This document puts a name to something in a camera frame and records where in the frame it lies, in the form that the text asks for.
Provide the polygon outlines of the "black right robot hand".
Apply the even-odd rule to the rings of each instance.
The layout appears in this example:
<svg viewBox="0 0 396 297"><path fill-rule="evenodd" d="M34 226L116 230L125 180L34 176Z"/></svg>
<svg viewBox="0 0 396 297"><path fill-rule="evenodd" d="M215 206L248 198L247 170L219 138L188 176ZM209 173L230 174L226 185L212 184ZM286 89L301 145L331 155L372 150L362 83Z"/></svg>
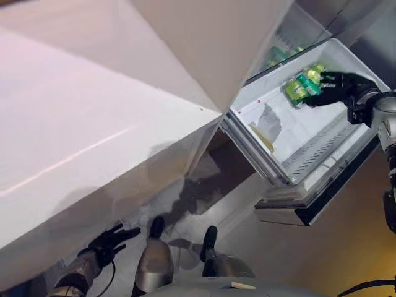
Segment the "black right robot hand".
<svg viewBox="0 0 396 297"><path fill-rule="evenodd" d="M375 82L354 73L324 71L320 83L320 94L303 98L305 105L315 107L344 102L365 90L377 89Z"/></svg>

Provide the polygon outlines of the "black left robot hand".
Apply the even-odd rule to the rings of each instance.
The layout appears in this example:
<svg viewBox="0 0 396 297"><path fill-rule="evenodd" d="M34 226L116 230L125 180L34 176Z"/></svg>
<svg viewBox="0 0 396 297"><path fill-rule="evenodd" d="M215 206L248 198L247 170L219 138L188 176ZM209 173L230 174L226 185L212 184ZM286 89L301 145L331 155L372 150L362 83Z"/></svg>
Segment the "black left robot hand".
<svg viewBox="0 0 396 297"><path fill-rule="evenodd" d="M100 268L110 264L117 253L126 248L125 241L139 235L139 227L124 229L122 223L118 223L112 229L105 230L88 244L88 248L95 253Z"/></svg>

